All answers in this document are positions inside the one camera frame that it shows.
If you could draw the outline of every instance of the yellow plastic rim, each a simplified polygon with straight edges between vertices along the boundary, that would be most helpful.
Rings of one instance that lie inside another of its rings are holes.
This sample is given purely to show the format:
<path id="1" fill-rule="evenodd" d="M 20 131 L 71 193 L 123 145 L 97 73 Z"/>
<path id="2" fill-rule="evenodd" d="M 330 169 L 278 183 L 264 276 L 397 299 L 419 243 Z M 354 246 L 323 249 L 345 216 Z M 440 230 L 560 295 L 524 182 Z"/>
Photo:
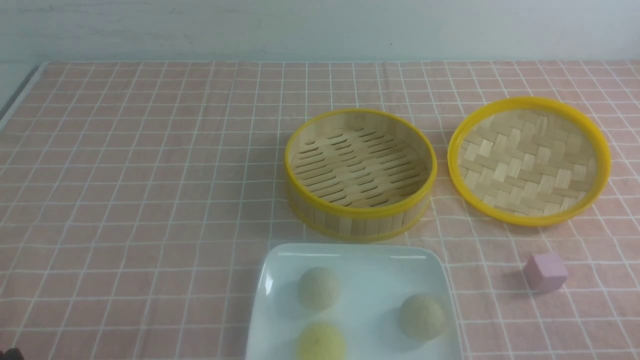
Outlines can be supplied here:
<path id="1" fill-rule="evenodd" d="M 310 126 L 314 122 L 321 121 L 326 117 L 338 115 L 341 113 L 373 113 L 373 114 L 385 116 L 392 120 L 401 122 L 406 127 L 411 129 L 414 133 L 416 133 L 420 137 L 420 139 L 422 139 L 422 141 L 427 145 L 427 148 L 429 149 L 429 154 L 431 155 L 431 162 L 432 162 L 431 173 L 429 174 L 427 181 L 422 185 L 422 187 L 420 187 L 418 191 L 416 191 L 406 199 L 403 199 L 402 201 L 399 201 L 395 204 L 382 206 L 380 208 L 347 208 L 344 206 L 332 204 L 331 202 L 320 199 L 319 197 L 316 197 L 315 195 L 310 193 L 298 181 L 298 179 L 296 179 L 296 176 L 294 175 L 293 171 L 291 170 L 291 167 L 289 166 L 289 162 L 287 159 L 289 159 L 289 154 L 291 153 L 291 146 L 292 146 L 291 140 L 299 136 L 300 133 L 307 126 Z M 387 217 L 390 215 L 401 213 L 403 211 L 410 209 L 411 207 L 416 205 L 420 200 L 422 200 L 431 190 L 431 188 L 433 187 L 433 183 L 436 180 L 436 173 L 438 172 L 438 162 L 436 160 L 436 153 L 435 151 L 433 151 L 433 147 L 431 146 L 431 143 L 429 143 L 429 140 L 427 139 L 427 137 L 424 136 L 424 134 L 422 134 L 422 132 L 417 127 L 415 127 L 405 119 L 397 117 L 393 114 L 385 113 L 384 111 L 379 111 L 374 109 L 343 109 L 343 110 L 335 110 L 328 113 L 324 113 L 322 115 L 318 115 L 312 118 L 311 120 L 307 121 L 306 123 L 304 123 L 304 125 L 300 126 L 291 135 L 291 137 L 289 138 L 289 141 L 287 142 L 287 147 L 284 151 L 284 168 L 285 168 L 285 171 L 287 172 L 287 180 L 291 182 L 291 185 L 296 190 L 296 192 L 300 194 L 300 196 L 304 197 L 304 199 L 307 200 L 307 202 L 311 203 L 313 207 L 319 208 L 333 215 L 342 215 L 345 217 L 358 218 L 358 219 L 372 219 L 372 218 L 379 218 L 379 217 Z"/>
<path id="2" fill-rule="evenodd" d="M 524 217 L 498 210 L 485 204 L 476 197 L 466 186 L 462 176 L 460 175 L 460 169 L 458 168 L 458 151 L 462 145 L 462 141 L 467 137 L 469 131 L 480 123 L 480 121 L 483 121 L 491 115 L 517 109 L 543 110 L 562 116 L 567 121 L 573 122 L 580 130 L 582 130 L 593 145 L 596 152 L 596 163 L 598 168 L 597 177 L 590 191 L 582 198 L 582 200 L 567 210 L 545 217 Z M 609 146 L 607 145 L 604 135 L 600 132 L 599 128 L 593 123 L 593 121 L 591 121 L 591 119 L 589 119 L 585 114 L 569 105 L 542 97 L 512 97 L 510 99 L 492 102 L 491 104 L 487 104 L 474 111 L 462 122 L 462 124 L 460 124 L 456 132 L 453 133 L 453 137 L 449 143 L 449 150 L 447 151 L 447 161 L 449 163 L 449 173 L 451 175 L 453 185 L 469 204 L 490 217 L 510 224 L 522 226 L 554 225 L 567 221 L 579 213 L 582 213 L 594 201 L 596 201 L 606 186 L 609 180 L 609 173 L 611 172 L 611 154 L 609 152 Z"/>

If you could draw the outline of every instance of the bamboo steamer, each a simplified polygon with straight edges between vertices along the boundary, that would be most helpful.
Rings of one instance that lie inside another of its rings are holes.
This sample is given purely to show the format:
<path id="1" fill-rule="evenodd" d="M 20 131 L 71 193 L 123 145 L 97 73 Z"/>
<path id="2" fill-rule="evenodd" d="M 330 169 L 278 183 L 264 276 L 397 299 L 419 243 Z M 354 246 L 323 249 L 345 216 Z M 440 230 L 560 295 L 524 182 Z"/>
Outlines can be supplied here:
<path id="1" fill-rule="evenodd" d="M 285 150 L 286 190 L 309 227 L 343 240 L 384 240 L 429 206 L 436 158 L 427 138 L 397 116 L 348 109 L 309 120 Z"/>
<path id="2" fill-rule="evenodd" d="M 465 200 L 517 225 L 566 221 L 604 189 L 611 156 L 587 116 L 560 102 L 516 97 L 478 109 L 456 130 L 449 172 Z"/>

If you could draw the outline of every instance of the black object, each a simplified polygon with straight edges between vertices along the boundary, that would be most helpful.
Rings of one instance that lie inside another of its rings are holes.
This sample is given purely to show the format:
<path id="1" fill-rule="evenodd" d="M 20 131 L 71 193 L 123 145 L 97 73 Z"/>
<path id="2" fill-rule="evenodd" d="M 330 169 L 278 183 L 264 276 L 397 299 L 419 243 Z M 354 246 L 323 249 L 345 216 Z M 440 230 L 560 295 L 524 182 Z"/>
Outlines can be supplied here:
<path id="1" fill-rule="evenodd" d="M 10 348 L 6 352 L 0 351 L 0 360 L 24 360 L 19 348 Z"/>

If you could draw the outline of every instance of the yellow dough ball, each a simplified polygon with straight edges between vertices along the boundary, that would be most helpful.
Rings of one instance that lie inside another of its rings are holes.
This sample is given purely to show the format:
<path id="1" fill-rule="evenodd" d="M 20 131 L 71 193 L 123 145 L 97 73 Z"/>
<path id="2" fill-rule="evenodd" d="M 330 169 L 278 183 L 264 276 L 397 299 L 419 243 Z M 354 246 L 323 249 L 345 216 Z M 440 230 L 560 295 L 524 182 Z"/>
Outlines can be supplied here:
<path id="1" fill-rule="evenodd" d="M 447 318 L 440 303 L 429 295 L 408 297 L 400 308 L 400 328 L 409 338 L 427 342 L 445 329 Z"/>
<path id="2" fill-rule="evenodd" d="M 338 328 L 315 323 L 300 334 L 296 360 L 344 360 L 346 351 L 347 345 Z"/>
<path id="3" fill-rule="evenodd" d="M 310 310 L 322 311 L 332 307 L 340 297 L 340 281 L 328 268 L 307 270 L 298 281 L 300 303 Z"/>

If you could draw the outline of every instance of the white wall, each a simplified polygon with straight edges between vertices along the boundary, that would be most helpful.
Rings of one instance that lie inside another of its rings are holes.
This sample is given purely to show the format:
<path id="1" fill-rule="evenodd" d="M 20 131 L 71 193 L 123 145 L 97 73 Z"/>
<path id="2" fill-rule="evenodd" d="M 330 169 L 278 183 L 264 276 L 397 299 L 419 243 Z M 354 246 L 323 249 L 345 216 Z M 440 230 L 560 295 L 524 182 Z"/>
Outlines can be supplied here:
<path id="1" fill-rule="evenodd" d="M 639 0 L 0 0 L 0 61 L 640 58 Z"/>

